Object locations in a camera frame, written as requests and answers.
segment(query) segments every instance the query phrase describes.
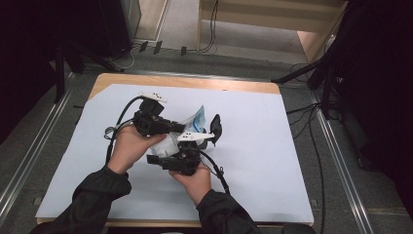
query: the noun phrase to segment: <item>white paper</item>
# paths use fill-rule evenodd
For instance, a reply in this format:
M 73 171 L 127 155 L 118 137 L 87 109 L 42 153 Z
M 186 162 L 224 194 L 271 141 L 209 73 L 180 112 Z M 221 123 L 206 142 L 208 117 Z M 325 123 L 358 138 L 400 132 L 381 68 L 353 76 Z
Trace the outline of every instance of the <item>white paper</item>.
M 314 222 L 281 95 L 135 85 L 111 85 L 87 102 L 37 217 L 57 217 L 71 203 L 76 186 L 102 168 L 109 143 L 104 130 L 116 124 L 140 91 L 168 99 L 161 113 L 166 119 L 184 120 L 201 105 L 207 126 L 220 115 L 222 136 L 206 153 L 224 168 L 232 196 L 254 221 Z M 139 105 L 140 100 L 130 107 L 125 120 Z M 131 194 L 113 203 L 109 218 L 199 220 L 183 187 L 168 171 L 147 164 L 146 156 L 129 175 Z M 223 191 L 215 176 L 212 187 Z

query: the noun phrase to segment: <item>wire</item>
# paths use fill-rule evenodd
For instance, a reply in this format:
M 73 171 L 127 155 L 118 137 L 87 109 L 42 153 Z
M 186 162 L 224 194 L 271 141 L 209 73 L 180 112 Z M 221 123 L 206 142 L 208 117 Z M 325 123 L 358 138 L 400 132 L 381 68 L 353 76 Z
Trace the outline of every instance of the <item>wire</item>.
M 328 104 L 328 108 L 334 107 L 335 103 L 329 103 Z M 313 134 L 313 128 L 311 125 L 311 122 L 316 118 L 317 113 L 319 112 L 321 107 L 321 103 L 314 103 L 314 104 L 310 104 L 306 107 L 303 108 L 299 108 L 299 109 L 294 109 L 291 111 L 288 111 L 287 114 L 291 114 L 291 113 L 295 113 L 298 111 L 304 111 L 304 113 L 301 115 L 301 117 L 297 120 L 294 121 L 292 124 L 293 125 L 295 123 L 297 123 L 298 121 L 300 121 L 304 114 L 311 111 L 309 119 L 307 121 L 307 123 L 304 125 L 304 127 L 300 130 L 300 132 L 298 133 L 298 135 L 296 135 L 294 137 L 294 139 L 296 139 L 297 137 L 299 137 L 303 131 L 305 130 L 305 128 L 307 127 L 307 125 L 309 126 L 309 130 L 310 130 L 310 136 L 311 136 L 311 140 L 313 143 L 313 147 L 316 151 L 316 155 L 317 155 L 317 159 L 318 159 L 318 164 L 319 164 L 319 179 L 320 179 L 320 186 L 321 186 L 321 226 L 320 226 L 320 234 L 323 234 L 324 232 L 324 226 L 325 226 L 325 187 L 324 187 L 324 173 L 323 173 L 323 169 L 322 169 L 322 163 L 321 163 L 321 157 L 319 155 L 319 149 L 317 148 L 317 144 L 316 144 L 316 140 L 314 138 L 314 134 Z
M 212 160 L 212 158 L 209 157 L 206 153 L 204 153 L 204 151 L 199 150 L 199 149 L 194 149 L 194 150 L 201 153 L 202 155 L 204 155 L 211 162 L 211 164 L 213 166 L 213 169 L 216 172 L 216 176 L 219 178 L 219 180 L 221 180 L 221 183 L 222 183 L 222 186 L 224 187 L 225 193 L 231 195 L 230 187 L 228 186 L 227 181 L 225 181 L 222 168 L 219 169 L 218 166 L 215 164 L 215 162 Z
M 291 67 L 289 67 L 289 74 L 292 73 L 292 68 L 293 68 L 294 66 L 296 66 L 296 65 L 307 65 L 307 64 L 308 64 L 308 63 L 295 63 L 295 64 L 293 64 Z M 298 82 L 303 82 L 303 83 L 307 82 L 307 81 L 303 81 L 303 80 L 298 79 L 298 77 L 295 77 L 294 79 L 295 79 L 296 81 L 298 81 Z
M 210 40 L 209 40 L 209 44 L 203 49 L 199 49 L 198 51 L 197 50 L 189 50 L 190 52 L 195 51 L 196 54 L 206 53 L 210 50 L 213 43 L 215 42 L 215 26 L 216 26 L 216 16 L 218 14 L 218 3 L 219 3 L 218 0 L 216 0 L 215 5 L 213 6 L 213 9 L 212 9 L 212 14 L 210 16 L 210 21 L 209 21 Z
M 323 234 L 324 233 L 324 225 L 325 225 L 325 189 L 324 189 L 324 173 L 322 170 L 322 164 L 321 164 L 321 157 L 319 156 L 319 150 L 317 148 L 316 145 L 316 141 L 314 139 L 314 135 L 313 135 L 313 129 L 311 127 L 311 122 L 312 122 L 312 115 L 313 115 L 314 109 L 312 110 L 312 112 L 310 113 L 310 117 L 309 117 L 309 130 L 310 130 L 310 136 L 311 136 L 311 140 L 313 142 L 313 146 L 314 149 L 316 151 L 317 154 L 317 159 L 319 161 L 319 179 L 320 179 L 320 183 L 321 183 L 321 228 L 319 233 Z
M 143 97 L 135 97 L 130 102 L 125 106 L 124 110 L 122 111 L 121 115 L 119 116 L 118 122 L 116 122 L 116 126 L 119 126 L 121 123 L 122 119 L 124 118 L 125 113 L 128 111 L 129 107 L 138 99 L 142 99 Z M 106 163 L 109 163 L 110 157 L 112 156 L 112 149 L 113 149 L 113 142 L 115 141 L 116 135 L 118 134 L 119 129 L 114 129 L 112 137 L 110 138 L 110 143 L 107 146 L 107 151 L 106 151 Z
M 132 62 L 131 62 L 131 65 L 129 65 L 129 66 L 121 66 L 121 65 L 119 65 L 118 63 L 116 63 L 115 61 L 113 61 L 111 57 L 109 57 L 109 59 L 110 59 L 110 61 L 111 61 L 114 65 L 116 65 L 116 66 L 119 67 L 119 68 L 122 68 L 122 69 L 131 68 L 131 67 L 134 65 L 134 56 L 133 56 L 132 52 L 133 52 L 136 48 L 140 48 L 140 45 L 137 46 L 137 47 L 133 47 L 133 48 L 130 50 Z

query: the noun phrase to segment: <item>black cable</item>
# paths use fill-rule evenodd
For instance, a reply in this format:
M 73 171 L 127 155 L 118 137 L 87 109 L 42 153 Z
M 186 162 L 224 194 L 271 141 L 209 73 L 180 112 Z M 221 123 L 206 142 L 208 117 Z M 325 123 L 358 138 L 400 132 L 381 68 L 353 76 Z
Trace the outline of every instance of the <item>black cable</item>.
M 306 111 L 304 111 L 304 112 L 301 114 L 300 118 L 297 119 L 296 121 L 292 122 L 292 123 L 289 123 L 289 126 L 293 126 L 293 125 L 295 125 L 296 123 L 300 122 L 300 120 L 303 119 L 304 115 L 305 115 L 307 112 L 309 112 L 309 111 L 311 111 L 311 109 L 307 109 Z
M 303 108 L 288 110 L 288 111 L 286 111 L 286 114 L 287 115 L 292 114 L 292 113 L 295 113 L 295 112 L 298 112 L 298 111 L 301 111 L 301 110 L 306 110 L 306 109 L 309 109 L 309 108 L 313 108 L 314 106 L 318 106 L 318 105 L 321 105 L 321 102 L 313 103 L 313 104 L 307 105 L 306 107 L 303 107 Z
M 319 161 L 319 179 L 320 179 L 320 183 L 321 183 L 321 228 L 320 228 L 319 234 L 323 234 L 323 233 L 324 233 L 324 224 L 325 224 L 324 174 L 323 174 L 323 171 L 322 171 L 321 157 L 319 156 L 319 150 L 318 150 L 318 148 L 317 148 L 316 141 L 315 141 L 314 136 L 313 136 L 313 129 L 312 129 L 312 127 L 311 127 L 311 121 L 312 121 L 313 112 L 314 112 L 314 109 L 313 109 L 312 112 L 310 113 L 310 118 L 309 118 L 308 124 L 309 124 L 309 130 L 310 130 L 311 140 L 312 140 L 312 142 L 313 142 L 313 146 L 314 146 L 314 149 L 316 150 L 317 158 L 318 158 L 318 161 Z
M 291 74 L 292 73 L 292 68 L 294 67 L 294 66 L 296 66 L 296 65 L 307 65 L 308 63 L 295 63 L 295 64 L 293 64 L 291 67 L 289 67 L 289 74 Z M 298 81 L 298 82 L 302 82 L 302 83 L 306 83 L 307 81 L 303 81 L 303 80 L 300 80 L 300 79 L 298 79 L 298 77 L 295 77 L 294 78 L 296 81 Z
M 138 99 L 141 99 L 143 97 L 135 97 L 134 99 L 130 100 L 130 102 L 125 106 L 124 110 L 122 111 L 121 115 L 119 116 L 118 122 L 116 122 L 116 126 L 118 126 L 122 119 L 124 118 L 125 113 L 128 111 L 129 107 Z M 112 149 L 113 149 L 113 142 L 115 141 L 116 134 L 118 133 L 118 129 L 115 129 L 113 131 L 112 137 L 110 138 L 110 143 L 107 146 L 107 151 L 106 151 L 106 161 L 105 164 L 109 163 L 110 157 L 112 156 Z
M 215 1 L 215 5 L 213 6 L 212 14 L 210 16 L 210 21 L 209 21 L 210 40 L 209 40 L 209 44 L 205 48 L 199 49 L 198 51 L 197 50 L 188 50 L 188 52 L 196 51 L 197 54 L 202 54 L 202 53 L 206 53 L 210 50 L 213 43 L 215 42 L 215 25 L 216 25 L 216 16 L 217 16 L 217 14 L 218 14 L 218 0 Z
M 215 162 L 206 154 L 204 151 L 201 151 L 199 149 L 196 149 L 197 152 L 201 153 L 204 155 L 212 164 L 213 169 L 216 172 L 216 176 L 221 180 L 222 186 L 224 187 L 225 193 L 231 195 L 230 192 L 230 187 L 228 186 L 227 181 L 225 181 L 224 174 L 222 174 L 221 170 L 219 170 L 218 166 L 215 164 Z
M 314 103 L 314 104 L 310 104 L 310 105 L 308 105 L 308 106 L 306 106 L 306 107 L 303 107 L 303 108 L 299 108 L 299 109 L 295 109 L 295 110 L 288 111 L 287 114 L 295 113 L 295 112 L 298 112 L 298 111 L 304 111 L 304 113 L 302 114 L 302 116 L 301 116 L 300 119 L 299 119 L 299 120 L 301 120 L 302 117 L 304 116 L 304 114 L 307 113 L 308 111 L 310 111 L 309 108 L 311 108 L 311 113 L 310 113 L 310 116 L 309 116 L 309 120 L 308 120 L 307 123 L 304 125 L 304 127 L 301 129 L 301 131 L 299 132 L 299 134 L 296 135 L 294 138 L 299 137 L 299 136 L 304 132 L 304 130 L 305 130 L 305 128 L 307 127 L 307 125 L 309 126 L 311 140 L 312 140 L 314 149 L 315 149 L 315 151 L 316 151 L 316 155 L 317 155 L 317 159 L 318 159 L 318 163 L 319 163 L 319 179 L 320 179 L 320 186 L 321 186 L 321 228 L 320 228 L 320 232 L 319 232 L 319 233 L 320 233 L 320 234 L 323 234 L 323 232 L 324 232 L 324 226 L 325 226 L 325 188 L 324 188 L 324 174 L 323 174 L 323 170 L 322 170 L 322 163 L 321 163 L 321 157 L 320 157 L 320 155 L 319 155 L 319 149 L 317 148 L 316 141 L 315 141 L 315 138 L 314 138 L 314 135 L 313 135 L 313 128 L 312 128 L 312 125 L 311 125 L 311 122 L 316 118 L 317 113 L 319 112 L 320 105 L 321 105 L 320 102 Z M 328 108 L 335 107 L 335 105 L 336 105 L 335 103 L 330 103 L 330 104 L 328 104 Z

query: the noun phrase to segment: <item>black sleeve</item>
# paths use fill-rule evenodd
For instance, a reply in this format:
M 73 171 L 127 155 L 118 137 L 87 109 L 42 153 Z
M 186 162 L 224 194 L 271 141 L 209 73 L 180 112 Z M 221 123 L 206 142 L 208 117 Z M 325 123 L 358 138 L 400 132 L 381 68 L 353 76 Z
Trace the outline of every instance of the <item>black sleeve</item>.
M 197 207 L 206 233 L 261 233 L 248 212 L 228 194 L 209 190 Z
M 128 175 L 118 175 L 106 166 L 88 175 L 73 193 L 72 204 L 53 222 L 37 225 L 31 234 L 100 234 L 112 202 L 131 192 Z

